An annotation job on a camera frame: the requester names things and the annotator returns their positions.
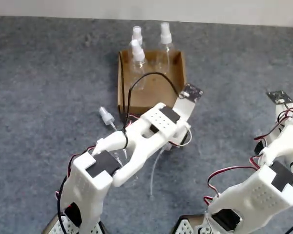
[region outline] cardboard box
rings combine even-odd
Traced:
[[[125,113],[127,112],[128,91],[131,85],[130,69],[127,50],[121,51],[124,71],[124,84],[122,84],[121,76],[121,61],[119,58],[118,66],[118,109],[122,114],[123,103],[125,102]],[[148,72],[154,72],[153,66],[156,59],[156,51],[145,51],[146,59],[149,62]],[[167,77],[172,81],[177,91],[180,92],[187,82],[186,68],[184,55],[180,51],[175,51],[173,54],[173,64]],[[160,75],[150,75],[145,77],[146,84],[143,90],[133,90],[131,94],[131,114],[143,114],[157,103],[162,102],[169,107],[173,107],[177,96],[171,85]],[[123,100],[123,90],[125,94],[125,101]]]

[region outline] bottle cap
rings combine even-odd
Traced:
[[[142,60],[145,59],[145,53],[143,49],[141,48],[141,45],[139,44],[138,40],[132,40],[131,41],[131,47],[132,47],[132,55],[133,59],[135,61],[141,62]]]
[[[134,26],[132,28],[132,40],[137,40],[140,45],[142,45],[142,34],[141,34],[141,27],[140,26]]]
[[[171,33],[169,29],[169,23],[161,23],[161,43],[170,44],[172,42]]]

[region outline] gray carpet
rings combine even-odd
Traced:
[[[40,233],[56,212],[70,155],[112,133],[97,110],[118,117],[117,52],[136,24],[156,46],[157,21],[0,18],[0,234]],[[204,212],[210,173],[248,164],[252,138],[272,127],[265,91],[293,98],[293,29],[173,22],[171,30],[189,82],[204,90],[189,120],[194,139],[159,160],[154,200],[155,157],[132,187],[110,191],[102,221],[112,234],[167,234],[180,215]],[[250,174],[227,172],[213,183],[223,191]],[[258,233],[292,225],[293,208]]]

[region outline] red wire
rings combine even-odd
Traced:
[[[257,169],[259,169],[260,166],[254,161],[254,158],[259,158],[259,157],[261,157],[261,156],[253,156],[253,157],[250,157],[250,163],[251,163],[254,167],[256,167]]]
[[[257,136],[257,137],[254,138],[254,140],[260,140],[260,139],[265,138],[270,133],[272,133],[283,121],[285,121],[288,118],[291,118],[291,117],[290,116],[283,117],[267,134],[261,135],[261,136]]]
[[[88,152],[89,150],[94,149],[95,147],[96,147],[95,145],[88,147],[88,148],[82,153],[82,155],[83,155],[84,153]],[[72,162],[73,162],[74,157],[76,157],[76,156],[80,156],[80,154],[75,154],[75,155],[73,155],[73,156],[70,158],[70,160],[69,160],[69,163],[68,163],[68,169],[67,169],[67,177],[69,177],[69,175],[70,175],[70,171],[72,170]]]
[[[205,202],[207,205],[209,205],[210,202],[209,202],[208,200],[213,200],[213,198],[212,198],[211,196],[204,196],[204,197],[203,197],[203,200],[204,200],[204,202]]]
[[[213,172],[213,173],[209,176],[209,178],[207,179],[207,185],[208,185],[211,189],[213,189],[213,190],[216,192],[217,196],[219,197],[219,192],[217,191],[217,189],[216,189],[214,186],[212,186],[212,185],[209,183],[209,181],[210,181],[214,176],[216,176],[216,175],[218,175],[218,174],[220,174],[220,173],[223,173],[223,172],[226,172],[226,171],[230,171],[230,170],[233,170],[233,169],[238,169],[238,168],[250,168],[250,169],[254,169],[254,170],[257,171],[257,169],[256,169],[255,167],[251,167],[251,166],[232,166],[232,167],[226,167],[226,168],[220,169],[220,170],[218,170],[218,171],[216,171],[216,172]]]

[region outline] white robotic arm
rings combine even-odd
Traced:
[[[93,152],[85,152],[71,166],[60,196],[61,212],[71,228],[79,234],[90,234],[100,221],[104,198],[111,185],[119,187],[137,173],[146,160],[168,142],[180,144],[190,125],[187,123],[202,91],[187,84],[173,108],[158,103],[126,127],[97,141]],[[130,161],[121,166],[110,154],[126,149]]]
[[[285,99],[276,104],[277,118],[293,107],[293,103],[285,102]],[[252,233],[266,226],[274,215],[293,206],[293,117],[283,118],[277,124],[265,136],[268,145],[260,150],[260,168],[243,183],[214,197],[201,224],[191,225],[188,220],[183,220],[183,225],[192,233]],[[276,160],[280,156],[285,157],[291,169]],[[174,233],[180,228],[182,225],[177,225]]]

